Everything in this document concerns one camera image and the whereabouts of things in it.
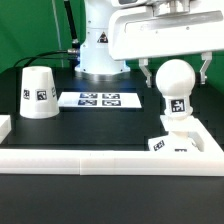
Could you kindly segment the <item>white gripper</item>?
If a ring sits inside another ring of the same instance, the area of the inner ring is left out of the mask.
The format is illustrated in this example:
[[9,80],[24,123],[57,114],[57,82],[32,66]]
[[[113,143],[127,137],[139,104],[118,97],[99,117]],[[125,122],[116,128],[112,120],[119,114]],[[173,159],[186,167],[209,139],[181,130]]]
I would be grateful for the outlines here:
[[151,87],[147,58],[201,54],[200,83],[214,51],[224,50],[224,0],[111,0],[108,48],[115,60],[140,59]]

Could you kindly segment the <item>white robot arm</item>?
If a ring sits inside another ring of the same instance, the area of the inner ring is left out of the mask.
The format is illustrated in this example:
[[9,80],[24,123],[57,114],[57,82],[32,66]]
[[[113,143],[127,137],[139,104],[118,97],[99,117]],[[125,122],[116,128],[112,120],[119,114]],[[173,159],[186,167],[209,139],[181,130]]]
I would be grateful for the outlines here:
[[212,54],[224,50],[224,0],[84,0],[86,38],[76,74],[111,80],[137,59],[152,84],[148,61],[199,54],[200,80]]

